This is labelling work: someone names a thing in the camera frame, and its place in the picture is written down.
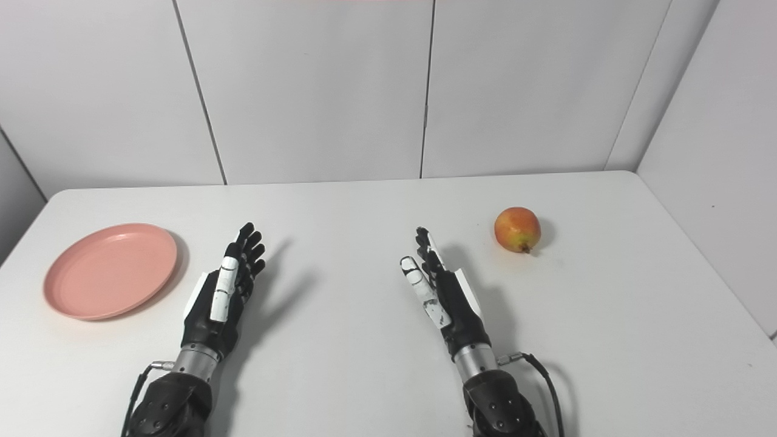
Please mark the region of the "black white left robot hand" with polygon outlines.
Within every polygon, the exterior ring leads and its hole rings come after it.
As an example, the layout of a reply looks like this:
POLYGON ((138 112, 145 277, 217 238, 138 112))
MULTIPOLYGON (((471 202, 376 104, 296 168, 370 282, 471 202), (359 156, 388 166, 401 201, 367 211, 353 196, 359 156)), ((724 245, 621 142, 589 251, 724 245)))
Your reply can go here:
POLYGON ((228 244, 221 265, 203 273, 187 302, 181 348, 199 345, 219 359, 227 357, 239 339, 238 326, 255 279, 264 270, 263 236, 252 222, 228 244))

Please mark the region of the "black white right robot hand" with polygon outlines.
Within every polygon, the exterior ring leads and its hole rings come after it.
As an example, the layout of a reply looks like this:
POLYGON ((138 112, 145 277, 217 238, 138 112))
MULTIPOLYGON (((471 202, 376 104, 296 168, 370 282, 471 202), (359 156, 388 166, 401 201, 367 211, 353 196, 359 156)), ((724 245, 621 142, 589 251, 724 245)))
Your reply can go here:
POLYGON ((421 263, 413 256, 399 261, 400 269, 426 315, 439 330, 450 359, 478 345, 491 346, 483 320, 470 304, 463 271, 451 271, 442 260, 429 230, 416 228, 415 241, 421 263))

